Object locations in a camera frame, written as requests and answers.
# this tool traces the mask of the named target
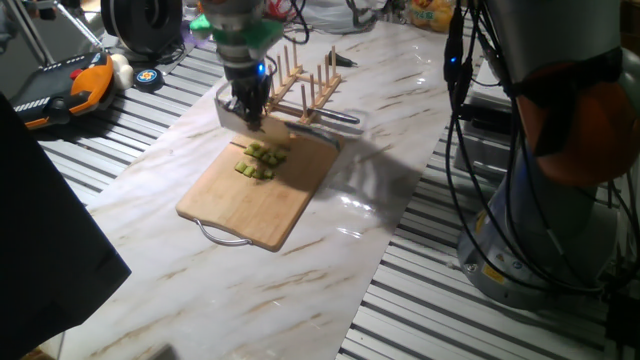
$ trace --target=metal grating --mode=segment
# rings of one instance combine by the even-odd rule
[[[106,111],[34,133],[87,205],[224,75],[212,41],[195,48],[153,94],[129,89]]]
[[[605,304],[586,299],[580,309],[532,313],[491,301],[467,280],[456,255],[462,225],[444,172],[445,144],[446,134],[336,359],[602,358]],[[499,185],[479,180],[488,193]],[[454,171],[454,183],[461,206],[473,216],[481,205],[468,174]],[[598,193],[601,201],[606,196]]]

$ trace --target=knife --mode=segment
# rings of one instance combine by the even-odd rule
[[[293,101],[289,101],[289,100],[286,100],[286,99],[281,99],[280,101],[295,105],[298,108],[302,109],[302,105],[294,103]],[[342,113],[342,112],[339,112],[339,111],[335,111],[335,110],[330,110],[330,109],[325,109],[325,108],[308,108],[307,111],[309,113],[311,113],[311,114],[314,113],[314,112],[317,112],[318,114],[320,114],[322,116],[326,116],[326,117],[328,117],[330,119],[338,120],[340,122],[344,122],[344,123],[348,123],[348,124],[353,124],[353,125],[360,124],[360,119],[358,119],[357,117],[349,115],[349,114],[345,114],[345,113]]]
[[[223,85],[216,92],[215,104],[222,127],[274,145],[289,146],[291,134],[296,134],[331,146],[337,151],[341,150],[340,141],[330,132],[292,121],[284,121],[270,116],[264,116],[261,119],[260,129],[257,131],[249,129],[247,122],[234,111],[235,101],[233,99],[224,101],[219,98],[219,95],[222,94],[230,84],[231,83],[227,83]]]

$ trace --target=marble countertop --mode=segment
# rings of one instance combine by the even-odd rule
[[[165,344],[180,359],[335,358],[449,117],[445,40],[378,23],[299,47],[309,69],[332,44],[359,64],[340,69],[326,107],[361,117],[364,134],[278,253],[217,246],[174,209],[234,136],[219,126],[216,84],[89,206],[133,273],[67,331],[61,359],[145,359]]]

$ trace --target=wire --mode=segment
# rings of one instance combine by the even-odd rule
[[[473,81],[474,83],[480,85],[480,86],[484,86],[484,87],[496,87],[496,86],[500,86],[502,85],[501,83],[495,83],[495,84],[485,84],[485,83],[481,83],[480,81],[476,80],[476,79],[471,79],[471,81]]]
[[[475,6],[473,5],[473,1],[469,3],[469,8],[472,8],[470,10],[471,12],[471,16],[473,17],[473,12],[475,11]],[[473,56],[473,46],[475,43],[475,38],[476,38],[476,34],[478,31],[478,27],[477,25],[477,17],[474,18],[474,26],[473,26],[473,30],[471,33],[471,45],[469,47],[469,53],[467,54],[467,59],[465,61],[471,61],[472,56]],[[484,195],[482,193],[482,190],[480,189],[480,185],[478,184],[478,180],[475,177],[475,173],[473,171],[473,167],[471,166],[471,163],[469,162],[469,156],[467,154],[466,148],[464,146],[464,139],[462,138],[462,132],[460,131],[460,124],[459,124],[459,113],[460,113],[460,105],[461,104],[457,104],[457,103],[452,103],[453,105],[453,111],[451,113],[451,121],[449,123],[449,132],[447,134],[447,145],[445,148],[445,174],[447,177],[447,183],[449,185],[449,191],[451,192],[451,198],[453,200],[453,204],[454,207],[456,209],[456,212],[458,213],[458,217],[460,218],[460,222],[462,223],[462,226],[465,230],[465,232],[467,233],[467,236],[469,237],[469,240],[471,241],[471,243],[473,244],[473,246],[475,247],[475,249],[478,251],[478,254],[480,255],[480,257],[482,257],[482,260],[484,260],[484,262],[489,265],[493,270],[495,270],[498,274],[500,274],[501,276],[503,276],[506,279],[509,279],[510,281],[530,288],[530,289],[535,289],[535,290],[540,290],[540,291],[545,291],[545,292],[549,292],[549,289],[544,288],[544,287],[540,287],[537,285],[533,285],[533,284],[529,284],[526,283],[524,281],[521,281],[519,279],[514,278],[513,276],[507,274],[506,272],[502,271],[498,266],[496,266],[488,257],[487,255],[484,253],[484,251],[482,251],[482,248],[480,247],[480,245],[478,244],[478,242],[476,241],[475,237],[473,236],[473,233],[471,232],[471,229],[469,229],[469,225],[467,224],[467,221],[464,217],[464,213],[462,212],[462,208],[460,207],[460,204],[458,202],[458,196],[456,194],[456,188],[453,184],[453,176],[451,174],[451,144],[453,142],[453,132],[454,129],[456,131],[458,131],[458,147],[460,149],[460,152],[462,154],[462,158],[465,161],[465,165],[467,167],[467,170],[469,172],[469,175],[471,177],[471,180],[473,182],[474,188],[476,190],[476,192],[478,193],[478,196],[482,202],[483,207],[485,208],[485,211],[487,213],[487,216],[489,216],[489,218],[491,219],[492,223],[494,225],[497,224],[497,221],[495,219],[495,217],[493,216],[493,212],[491,211],[491,209],[489,208],[486,200],[484,199]],[[496,226],[496,231],[500,234],[501,238],[504,239],[505,244],[510,247],[510,250],[512,248],[512,245],[509,241],[506,240],[506,237],[504,236],[504,233],[502,233],[502,229],[499,226]],[[518,252],[511,250],[512,253],[514,254],[514,256],[517,256]]]
[[[298,41],[296,39],[289,37],[287,34],[283,35],[285,39],[297,45],[304,45],[309,42],[309,26],[307,25],[307,22],[304,20],[304,16],[302,16],[302,9],[304,9],[304,6],[306,4],[307,4],[307,0],[302,0],[302,6],[298,7],[298,0],[291,0],[291,6],[293,6],[293,8],[296,10],[296,15],[291,19],[291,21],[293,21],[295,18],[300,19],[300,23],[304,28],[304,40]]]
[[[630,179],[630,174],[627,173],[627,186],[629,187],[629,196],[631,199],[635,198],[635,194],[633,191],[633,184],[631,183],[631,179]],[[622,206],[622,208],[624,209],[625,213],[627,214],[627,216],[629,217],[629,221],[631,222],[631,231],[633,232],[633,236],[636,239],[636,247],[638,246],[638,239],[640,239],[640,224],[638,223],[638,217],[637,216],[631,216],[632,214],[637,214],[637,209],[635,208],[635,200],[631,201],[631,207],[633,208],[631,211],[629,210],[629,207],[627,206],[627,204],[624,202],[624,200],[622,200],[622,196],[620,196],[618,189],[616,189],[615,184],[613,183],[613,181],[609,182],[609,186],[611,186],[613,188],[613,194],[616,196],[616,198],[618,199],[618,202],[620,203],[620,206]],[[640,271],[640,259],[638,259],[636,257],[636,261],[633,264],[633,266],[631,267],[631,270],[629,270],[627,272],[627,274],[625,274],[624,276],[622,276],[619,279],[614,279],[611,281],[611,283],[608,285],[608,289],[610,291],[616,291],[624,286],[626,286],[627,284],[629,284],[632,280],[634,280],[636,274],[638,273],[638,271]]]
[[[512,124],[512,126],[517,126],[518,129],[521,131],[520,129],[520,120],[517,118],[517,115],[515,116],[517,121],[515,121],[514,124]],[[547,220],[547,217],[544,215],[544,211],[542,211],[542,205],[540,204],[540,201],[538,199],[538,195],[535,189],[535,185],[533,183],[533,177],[531,175],[531,167],[529,166],[529,155],[527,153],[527,147],[525,144],[525,140],[524,140],[524,136],[520,136],[520,150],[521,150],[521,154],[522,154],[522,158],[524,160],[524,164],[525,164],[525,172],[527,173],[527,182],[529,183],[529,190],[531,191],[531,196],[533,197],[533,202],[536,206],[536,209],[538,210],[538,214],[540,215],[540,220],[542,221],[542,224],[545,227],[545,230],[547,231],[547,233],[549,233],[549,236],[555,236],[553,234],[553,229],[551,228],[551,225],[549,224],[549,221]],[[575,267],[571,264],[571,261],[569,260],[569,258],[567,257],[566,253],[564,251],[562,251],[560,248],[558,248],[558,252],[560,253],[560,257],[562,258],[562,260],[564,261],[565,265],[567,266],[567,268],[569,269],[569,272],[571,272],[571,275],[573,275],[574,278],[576,278],[578,281],[580,281],[580,283],[582,283],[582,285],[588,286],[587,283],[588,281],[585,281],[584,279],[582,279],[582,276],[580,276],[580,274],[578,274],[578,271],[575,269]]]
[[[470,8],[470,12],[471,12],[471,16],[473,17],[474,20],[474,27],[473,27],[473,32],[471,35],[471,45],[470,45],[470,49],[469,49],[469,54],[467,56],[467,61],[470,62],[471,61],[471,57],[473,54],[473,46],[475,43],[475,37],[477,35],[477,32],[479,31],[479,26],[478,26],[478,22],[479,22],[479,18],[478,18],[478,11],[475,9],[475,6],[473,5],[473,3],[470,4],[469,6]],[[502,231],[502,229],[500,228],[498,222],[496,221],[495,217],[493,216],[493,213],[491,211],[491,209],[489,208],[486,200],[484,199],[483,193],[480,189],[480,186],[477,182],[477,179],[475,177],[475,173],[473,171],[473,168],[470,164],[469,158],[468,158],[468,154],[466,153],[466,149],[464,147],[464,139],[462,137],[462,131],[459,125],[459,120],[458,120],[458,113],[459,113],[459,107],[460,104],[454,104],[454,111],[452,112],[452,119],[451,119],[451,124],[450,124],[450,129],[449,129],[449,136],[448,136],[448,143],[447,143],[447,160],[449,161],[449,156],[450,156],[450,141],[452,140],[453,137],[453,131],[454,128],[455,130],[458,132],[458,140],[459,140],[459,149],[461,151],[461,154],[463,156],[463,159],[465,160],[465,164],[467,167],[467,170],[469,171],[471,180],[473,182],[474,188],[476,190],[476,192],[478,193],[478,196],[480,197],[480,200],[482,202],[482,205],[486,211],[487,216],[490,218],[492,224],[494,225],[494,228],[496,230],[496,232],[498,232],[498,234],[500,235],[500,237],[502,238],[502,240],[504,241],[504,243],[507,245],[507,247],[509,248],[509,250],[511,250],[511,252],[514,254],[514,256],[516,256],[517,258],[519,258],[519,260],[521,260],[523,263],[525,263],[527,265],[527,267],[531,270],[532,273],[534,273],[535,275],[537,275],[539,278],[545,280],[547,283],[549,283],[549,285],[552,285],[554,288],[546,288],[546,287],[540,287],[537,285],[533,285],[533,284],[529,284],[523,281],[520,281],[506,273],[504,273],[503,271],[501,271],[497,266],[495,266],[486,256],[486,254],[484,254],[484,252],[482,251],[482,249],[480,248],[480,246],[478,245],[478,243],[475,241],[475,238],[473,236],[473,234],[471,233],[465,219],[464,219],[464,215],[462,213],[462,210],[459,207],[459,204],[457,202],[457,196],[455,194],[456,190],[453,187],[453,180],[451,177],[451,169],[450,169],[450,164],[448,163],[448,161],[446,162],[446,170],[447,170],[447,180],[449,182],[449,186],[450,186],[450,190],[452,193],[452,198],[454,200],[454,205],[456,205],[456,209],[458,211],[458,215],[460,217],[461,222],[463,223],[463,226],[465,228],[465,231],[467,232],[467,235],[469,236],[471,242],[473,243],[474,247],[476,247],[476,249],[478,250],[479,254],[481,255],[481,257],[483,258],[483,260],[485,260],[485,262],[490,265],[492,268],[494,268],[494,270],[496,270],[496,272],[498,272],[500,275],[504,276],[505,278],[511,280],[514,283],[517,283],[519,285],[528,287],[528,288],[533,288],[536,290],[541,290],[541,291],[545,291],[545,292],[558,292],[558,290],[563,290],[563,292],[565,293],[595,293],[595,292],[600,292],[602,291],[602,288],[589,288],[589,289],[584,289],[584,288],[577,288],[574,286],[570,286],[569,284],[566,284],[564,282],[559,281],[558,279],[553,278],[552,276],[550,276],[550,274],[548,274],[545,271],[540,271],[540,269],[538,269],[538,267],[535,264],[531,264],[529,265],[529,261],[526,261],[523,258],[520,258],[519,255],[519,251],[515,250],[513,248],[513,245],[510,243],[510,241],[506,238],[506,236],[504,235],[504,232]],[[507,171],[508,174],[508,179],[507,179],[507,187],[509,188],[509,190],[507,191],[507,196],[509,197],[510,200],[510,181],[511,181],[511,173],[512,173],[512,167],[513,167],[513,163],[514,163],[514,159],[515,159],[515,144],[512,145],[511,147],[512,152],[510,154],[510,166],[509,169]],[[516,240],[516,243],[518,243],[518,246],[521,248],[521,251],[524,251],[523,247],[521,246],[519,239],[517,238],[517,234],[515,232],[513,232],[514,235],[514,239]]]

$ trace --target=black cable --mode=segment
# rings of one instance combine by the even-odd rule
[[[591,196],[591,194],[589,194],[588,192],[586,192],[584,189],[579,188],[579,187],[574,187],[574,189],[579,192],[582,196],[586,197],[589,200],[592,200],[594,202],[597,202],[598,199],[596,199],[595,197]]]
[[[483,0],[480,0],[480,5],[486,5],[486,3],[483,2]],[[471,46],[470,46],[470,50],[469,50],[469,54],[467,57],[466,62],[468,64],[470,64],[471,62],[471,57],[473,54],[473,45],[475,43],[475,37],[477,35],[477,32],[479,31],[479,19],[478,19],[478,12],[474,11],[475,10],[475,6],[473,5],[473,3],[470,4],[469,6],[471,10],[471,14],[472,17],[474,17],[474,27],[473,27],[473,32],[472,32],[472,36],[471,36]],[[483,9],[481,11],[481,13],[483,14],[483,16],[487,16],[486,13],[486,9]],[[490,36],[492,37],[492,39],[496,39],[495,37],[495,33],[493,32],[493,29],[491,28],[490,25],[490,21],[487,20],[483,22],[483,25],[485,26],[485,29],[487,27],[489,27],[489,29],[486,29],[489,33]],[[494,40],[495,45],[496,45],[496,49],[499,49],[499,44],[497,43],[497,39]],[[500,56],[498,58],[500,64],[504,64],[504,70],[506,71],[506,63],[504,62],[504,59]],[[523,263],[525,263],[525,265],[528,266],[528,268],[532,271],[532,273],[534,273],[535,275],[537,275],[539,278],[541,278],[542,280],[546,281],[550,286],[552,286],[552,288],[547,288],[547,287],[540,287],[537,285],[533,285],[533,284],[528,284],[525,283],[523,281],[520,281],[518,279],[513,278],[512,276],[506,274],[505,272],[503,272],[502,270],[500,270],[497,266],[495,266],[489,259],[488,257],[484,254],[484,252],[482,251],[482,249],[480,248],[479,244],[476,242],[471,230],[469,229],[465,219],[464,219],[464,214],[462,213],[462,210],[459,206],[459,203],[457,201],[457,196],[456,196],[456,190],[454,188],[454,184],[453,184],[453,179],[452,179],[452,175],[451,175],[451,167],[449,164],[449,159],[450,159],[450,154],[451,154],[451,141],[452,141],[452,137],[453,137],[453,131],[454,131],[454,127],[455,130],[458,133],[458,140],[459,140],[459,149],[461,151],[461,154],[463,155],[463,159],[465,160],[465,165],[467,167],[467,170],[469,172],[469,175],[472,179],[472,182],[474,183],[474,188],[476,190],[476,192],[478,193],[478,196],[480,197],[480,200],[483,204],[483,206],[485,207],[485,212],[487,214],[487,216],[490,218],[490,220],[492,221],[492,224],[494,225],[494,228],[496,229],[496,231],[499,233],[499,235],[501,235],[501,238],[503,239],[503,241],[505,242],[505,244],[507,245],[507,247],[509,247],[509,249],[511,250],[511,252],[518,257],[519,252],[515,251],[512,248],[512,245],[510,244],[510,242],[507,240],[507,238],[504,236],[504,232],[501,231],[497,221],[495,220],[495,217],[493,216],[491,209],[488,207],[488,204],[486,203],[486,200],[484,199],[482,190],[479,187],[479,184],[477,183],[477,179],[475,176],[475,173],[473,171],[473,168],[470,164],[469,158],[468,158],[468,154],[466,153],[466,149],[464,148],[464,139],[462,137],[462,131],[461,131],[461,127],[459,124],[459,119],[458,119],[458,115],[459,115],[459,107],[460,104],[462,104],[462,102],[464,101],[464,97],[466,97],[466,90],[468,90],[468,83],[471,80],[471,78],[466,79],[466,84],[463,84],[462,82],[458,81],[458,83],[456,84],[456,91],[458,91],[460,88],[462,88],[462,91],[460,92],[460,94],[457,94],[457,96],[452,96],[452,105],[453,105],[453,111],[452,111],[452,118],[451,118],[451,123],[450,123],[450,128],[449,128],[449,134],[448,134],[448,142],[447,142],[447,151],[446,151],[446,172],[447,172],[447,181],[449,183],[449,187],[450,187],[450,191],[452,194],[452,198],[454,201],[454,205],[456,207],[456,210],[458,212],[458,216],[460,217],[460,220],[463,224],[463,227],[467,233],[467,235],[469,236],[470,241],[473,243],[474,247],[478,250],[478,253],[480,254],[480,256],[483,258],[483,260],[489,265],[491,266],[496,272],[498,272],[500,275],[502,275],[503,277],[509,279],[510,281],[519,284],[521,286],[524,287],[528,287],[528,288],[532,288],[532,289],[536,289],[536,290],[540,290],[540,291],[544,291],[544,292],[553,292],[553,293],[557,293],[557,292],[563,292],[563,293],[571,293],[571,294],[585,294],[585,293],[597,293],[597,292],[601,292],[602,288],[590,288],[590,289],[584,289],[584,288],[578,288],[575,286],[571,286],[569,284],[566,284],[563,281],[560,281],[558,279],[555,279],[551,276],[551,274],[548,274],[546,271],[544,271],[544,269],[538,269],[538,267],[535,264],[532,264],[534,266],[528,265],[527,261],[524,261],[524,259],[519,259],[521,260]],[[515,151],[515,144],[512,145],[511,147],[512,151]],[[511,161],[510,161],[510,167],[508,169],[508,180],[507,180],[507,184],[510,187],[510,179],[511,179],[511,175],[512,175],[512,167],[513,167],[513,159],[514,159],[514,155],[513,153],[510,155],[511,157]],[[515,230],[515,226],[513,226],[513,220],[511,219],[511,225],[512,228]],[[635,225],[638,224],[637,221],[637,217],[632,220],[635,222]],[[636,235],[640,234],[640,226],[635,226],[634,228],[634,233],[636,233]],[[514,232],[514,240],[516,240],[516,243],[518,243],[518,246],[521,248],[521,251],[524,251],[523,247],[521,246],[521,244],[519,243],[519,240],[517,238],[517,234]],[[622,282],[617,281],[618,285],[616,286],[624,286],[624,285],[620,285],[620,284],[626,284],[628,283],[628,281],[626,281],[626,279],[629,277],[629,275],[631,276],[631,279],[633,279],[633,272],[631,272],[630,274],[626,275],[625,280],[623,280]]]
[[[475,6],[474,6],[473,2],[469,4],[469,7],[470,7],[471,16],[473,17],[474,26],[473,26],[473,31],[472,31],[472,34],[471,34],[471,45],[470,45],[470,47],[469,47],[469,54],[467,55],[467,59],[466,59],[466,61],[465,61],[465,63],[466,63],[466,64],[470,64],[470,63],[471,63],[471,59],[472,59],[472,55],[473,55],[473,48],[474,48],[474,44],[475,44],[475,38],[476,38],[477,31],[479,30],[479,26],[478,26],[478,14],[476,13]],[[456,87],[459,89],[461,85],[462,85],[462,86],[464,86],[465,84],[462,84],[462,83],[459,81]],[[464,97],[466,97],[466,94],[463,94],[463,95],[464,95],[464,96],[460,96],[460,95],[459,95],[459,96],[455,96],[455,99],[452,99],[452,101],[454,101],[454,104],[453,104],[453,105],[454,105],[454,111],[453,111],[453,114],[456,114],[456,115],[458,114],[458,112],[459,112],[459,106],[460,106],[460,105],[462,104],[462,102],[464,101]],[[474,188],[475,188],[476,192],[478,193],[478,196],[480,197],[480,200],[481,200],[481,203],[482,203],[482,205],[483,205],[483,207],[484,207],[484,209],[485,209],[485,212],[486,212],[487,216],[490,218],[490,220],[491,220],[492,224],[494,225],[494,228],[495,228],[496,232],[498,232],[498,234],[500,235],[501,239],[503,240],[503,242],[505,243],[505,245],[509,248],[509,250],[514,254],[514,256],[516,256],[516,258],[518,258],[518,260],[520,260],[522,263],[524,263],[524,264],[525,264],[525,265],[526,265],[526,266],[531,270],[531,272],[532,272],[532,273],[534,273],[535,275],[537,275],[539,278],[541,278],[541,279],[543,279],[543,280],[547,281],[550,285],[553,285],[553,286],[556,286],[556,287],[563,288],[563,289],[565,290],[565,292],[571,292],[571,293],[583,293],[583,292],[589,292],[589,293],[591,293],[591,292],[594,292],[594,290],[591,290],[591,289],[580,289],[580,288],[576,288],[576,287],[570,286],[570,285],[568,285],[568,284],[565,284],[565,283],[559,282],[559,281],[557,281],[557,280],[555,280],[555,279],[552,279],[552,278],[550,278],[549,276],[546,276],[544,273],[540,272],[540,271],[537,269],[537,267],[534,267],[534,266],[529,265],[529,262],[528,262],[527,260],[525,260],[525,259],[523,259],[523,258],[521,258],[521,257],[519,256],[519,253],[520,253],[520,252],[519,252],[519,251],[517,251],[517,250],[513,247],[513,245],[511,244],[511,242],[507,239],[507,237],[505,236],[504,232],[503,232],[503,231],[502,231],[502,229],[500,228],[500,226],[499,226],[499,224],[498,224],[497,220],[495,219],[495,216],[493,215],[493,212],[491,211],[491,209],[490,209],[490,207],[489,207],[489,205],[488,205],[488,203],[487,203],[486,199],[484,198],[484,195],[483,195],[482,190],[481,190],[481,188],[480,188],[480,185],[479,185],[479,183],[478,183],[478,181],[477,181],[477,178],[476,178],[476,176],[475,176],[475,173],[474,173],[474,171],[473,171],[473,168],[472,168],[472,166],[471,166],[471,164],[470,164],[469,157],[468,157],[468,154],[467,154],[466,149],[465,149],[465,146],[464,146],[464,139],[463,139],[463,137],[462,137],[462,131],[461,131],[461,129],[460,129],[460,126],[459,126],[459,123],[458,123],[457,116],[456,116],[456,117],[454,117],[454,118],[452,119],[452,125],[457,125],[457,126],[456,126],[456,130],[457,130],[457,132],[458,132],[458,143],[459,143],[459,144],[458,144],[458,146],[459,146],[459,149],[460,149],[460,151],[461,151],[462,157],[463,157],[463,159],[465,160],[465,165],[466,165],[466,167],[467,167],[467,170],[468,170],[469,175],[470,175],[470,177],[471,177],[471,180],[472,180],[472,182],[473,182]],[[452,135],[453,126],[451,126],[451,127],[450,127],[450,131],[451,131],[451,137],[452,137],[452,136],[453,136],[453,135]],[[455,193],[455,189],[454,189],[454,188],[451,188],[451,192],[452,192],[452,197],[455,197],[455,194],[454,194],[454,193]],[[465,221],[464,221],[464,216],[463,216],[463,214],[462,214],[461,209],[457,208],[457,210],[458,210],[458,212],[459,212],[459,216],[461,217],[461,221],[463,222],[463,224],[464,224],[464,226],[465,226],[466,230],[468,230],[468,226],[466,225],[466,223],[465,223]],[[470,231],[467,231],[467,234],[469,235],[469,238],[472,240],[472,243],[474,243],[474,246],[476,247],[476,249],[478,250],[478,252],[481,254],[481,256],[483,257],[483,259],[485,260],[485,262],[487,262],[490,266],[492,266],[496,271],[498,271],[498,273],[500,273],[500,274],[501,274],[502,276],[504,276],[505,278],[507,278],[507,279],[509,279],[509,280],[513,281],[514,283],[518,283],[519,285],[522,285],[522,286],[525,286],[525,287],[529,287],[529,288],[534,288],[534,289],[536,289],[536,290],[541,290],[541,291],[546,291],[546,292],[557,292],[557,290],[558,290],[558,289],[548,289],[548,288],[542,288],[542,287],[539,287],[539,286],[536,286],[536,285],[533,285],[533,284],[528,284],[528,283],[522,282],[522,281],[520,281],[520,280],[518,280],[518,279],[516,279],[516,278],[514,278],[514,277],[512,277],[512,276],[510,276],[510,275],[507,275],[506,273],[504,273],[504,272],[502,272],[502,271],[499,271],[500,269],[499,269],[499,268],[497,268],[494,264],[492,264],[492,262],[491,262],[491,261],[488,261],[488,258],[487,258],[487,257],[486,257],[486,255],[482,252],[482,249],[481,249],[479,246],[477,246],[477,242],[475,242],[475,239],[473,238],[473,235],[471,234],[471,232],[470,232]]]
[[[489,34],[491,41],[493,42],[493,47],[496,52],[502,54],[502,49],[500,48],[500,42],[498,41],[498,36],[496,35],[495,29],[493,28],[493,23],[491,22],[491,18],[489,18],[489,5],[484,0],[480,1],[480,13],[482,14],[483,21],[482,25],[484,26],[485,31]]]
[[[476,39],[476,34],[478,31],[478,19],[477,17],[474,17],[474,11],[475,11],[475,6],[473,4],[473,2],[469,3],[469,8],[470,8],[470,13],[471,16],[473,17],[474,20],[474,26],[473,26],[473,30],[471,33],[471,45],[469,46],[469,53],[467,54],[467,59],[465,60],[465,63],[469,64],[471,63],[472,57],[473,57],[473,47],[475,44],[475,39]],[[458,84],[456,85],[456,92],[459,91],[459,89],[461,88],[461,86],[464,86],[465,84],[462,84],[460,81],[458,81]],[[533,284],[529,284],[526,283],[524,281],[521,281],[519,279],[514,278],[513,276],[507,274],[506,272],[502,271],[498,266],[496,266],[488,257],[487,255],[484,253],[484,251],[482,251],[482,248],[480,247],[480,245],[478,244],[478,242],[476,241],[475,237],[473,236],[473,233],[471,232],[471,229],[469,229],[469,225],[467,224],[467,221],[464,217],[464,213],[462,212],[462,208],[460,207],[460,204],[458,202],[458,196],[456,194],[456,189],[455,186],[453,184],[453,176],[451,174],[451,143],[453,141],[453,131],[455,129],[455,131],[458,132],[458,148],[460,149],[460,153],[462,154],[462,158],[465,161],[465,165],[467,167],[467,171],[469,172],[469,175],[471,177],[472,183],[474,185],[474,188],[476,190],[476,192],[478,193],[478,196],[480,197],[480,201],[485,209],[485,212],[487,214],[487,216],[491,219],[492,223],[494,224],[494,227],[496,228],[496,231],[499,233],[500,237],[504,240],[504,243],[507,245],[507,247],[510,248],[511,252],[514,254],[514,256],[518,257],[518,252],[514,251],[515,249],[513,249],[513,246],[511,245],[511,243],[507,240],[506,236],[504,236],[504,233],[502,232],[502,229],[497,225],[497,221],[495,219],[495,217],[493,216],[493,212],[491,211],[489,205],[487,204],[487,201],[484,199],[484,195],[482,193],[482,190],[480,189],[480,185],[478,184],[478,180],[475,177],[475,172],[473,171],[473,167],[471,166],[471,163],[469,161],[469,156],[468,153],[466,151],[466,148],[464,146],[464,139],[462,137],[462,131],[460,130],[460,124],[459,124],[459,112],[460,112],[460,106],[461,104],[464,102],[464,98],[462,95],[458,95],[458,96],[452,96],[452,107],[453,107],[453,111],[451,113],[451,121],[449,123],[449,132],[447,134],[447,145],[446,145],[446,149],[445,149],[445,174],[447,176],[447,182],[449,185],[449,190],[451,192],[451,198],[453,200],[453,204],[454,207],[456,209],[456,212],[458,213],[458,217],[460,218],[460,222],[462,223],[462,226],[465,230],[465,232],[467,233],[467,236],[469,237],[469,240],[471,241],[471,243],[473,244],[473,246],[476,248],[476,250],[478,250],[478,254],[480,255],[480,257],[482,257],[482,259],[484,260],[484,262],[489,265],[493,270],[495,270],[498,274],[500,274],[501,276],[503,276],[504,278],[527,288],[530,289],[535,289],[535,290],[540,290],[540,291],[545,291],[545,292],[549,292],[550,290],[548,288],[544,288],[544,287],[540,287],[537,285],[533,285]]]
[[[631,202],[631,215],[633,218],[637,218],[636,213],[636,197],[633,196],[633,183],[631,182],[631,171],[627,172],[627,186],[629,187],[629,201]]]
[[[627,186],[629,187],[629,197],[631,199],[634,199],[635,194],[633,191],[633,184],[631,183],[629,173],[627,173],[627,179],[628,179]],[[632,217],[632,214],[637,214],[637,209],[635,208],[635,200],[631,201],[631,207],[633,209],[630,211],[629,208],[627,207],[627,204],[624,202],[624,200],[622,200],[622,196],[620,196],[618,189],[616,189],[613,181],[609,182],[609,186],[613,188],[613,194],[616,196],[616,198],[618,198],[618,202],[620,203],[620,206],[622,206],[624,211],[627,213],[627,216],[629,217],[629,221],[631,222],[631,230],[633,232],[633,237],[636,239],[636,248],[637,248],[638,240],[640,239],[640,224],[638,223],[637,216]],[[638,271],[640,271],[640,259],[636,257],[636,261],[633,264],[631,270],[629,270],[627,274],[625,274],[621,278],[612,280],[607,285],[608,290],[616,291],[618,289],[621,289],[627,286],[627,284],[629,284],[631,281],[635,279],[635,276],[638,273]]]
[[[518,126],[518,128],[521,131],[520,128],[520,121],[519,119],[516,119],[516,123],[512,124],[512,126]],[[545,228],[545,230],[549,233],[549,236],[555,236],[552,234],[553,229],[551,228],[551,225],[549,224],[549,221],[547,220],[547,217],[544,215],[544,211],[542,211],[542,205],[540,204],[540,201],[538,199],[538,195],[535,189],[535,185],[533,184],[533,177],[531,175],[531,167],[529,165],[529,156],[527,154],[527,147],[524,141],[524,136],[520,136],[520,151],[522,152],[522,158],[524,160],[524,164],[525,164],[525,172],[527,173],[527,182],[529,183],[529,190],[531,191],[531,196],[533,197],[533,202],[536,206],[536,209],[538,210],[538,214],[540,215],[540,220],[542,221],[542,224]],[[580,276],[580,274],[578,273],[578,271],[575,269],[575,267],[571,264],[571,261],[569,260],[569,258],[567,257],[566,253],[564,251],[560,251],[560,249],[558,249],[559,253],[560,253],[560,257],[562,258],[562,260],[564,261],[565,265],[567,266],[567,268],[569,269],[569,272],[571,272],[571,275],[573,275],[574,278],[576,278],[578,281],[580,281],[580,283],[584,286],[588,286],[587,285],[587,281],[585,281],[582,276]]]
[[[307,0],[302,0],[302,6],[298,7],[298,0],[291,0],[291,6],[293,6],[293,8],[296,10],[296,15],[293,19],[291,19],[291,21],[293,21],[295,18],[300,19],[300,23],[302,24],[302,27],[304,28],[304,40],[303,41],[298,41],[296,39],[293,39],[291,37],[289,37],[287,34],[284,34],[284,38],[291,41],[292,43],[298,44],[298,45],[304,45],[306,43],[309,42],[309,26],[307,25],[307,22],[304,20],[304,16],[302,16],[302,9],[304,9],[304,6],[307,4]]]

